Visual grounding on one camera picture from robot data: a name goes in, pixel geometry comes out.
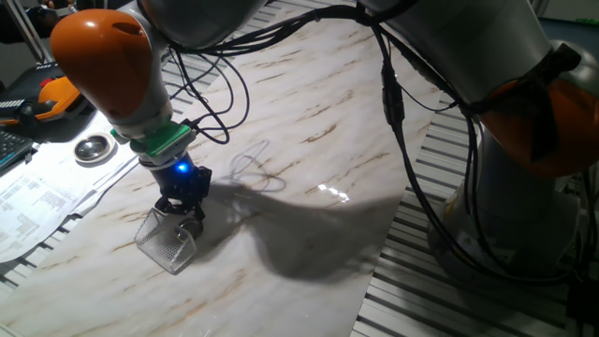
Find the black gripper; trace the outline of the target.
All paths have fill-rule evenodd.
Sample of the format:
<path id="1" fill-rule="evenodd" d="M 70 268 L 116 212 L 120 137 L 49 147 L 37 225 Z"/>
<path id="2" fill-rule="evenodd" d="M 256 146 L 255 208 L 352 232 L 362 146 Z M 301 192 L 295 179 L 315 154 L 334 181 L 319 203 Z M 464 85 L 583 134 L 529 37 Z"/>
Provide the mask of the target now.
<path id="1" fill-rule="evenodd" d="M 189 204 L 187 217 L 193 217 L 201 223 L 206 217 L 200 201 L 204 199 L 210 189 L 212 171 L 203 166 L 196 166 L 190 156 L 183 156 L 163 166 L 150 168 L 156 179 L 162 197 L 158 199 L 154 208 L 163 214 L 185 215 L 185 207 L 181 202 L 195 202 Z M 177 199 L 178 204 L 170 201 Z"/>

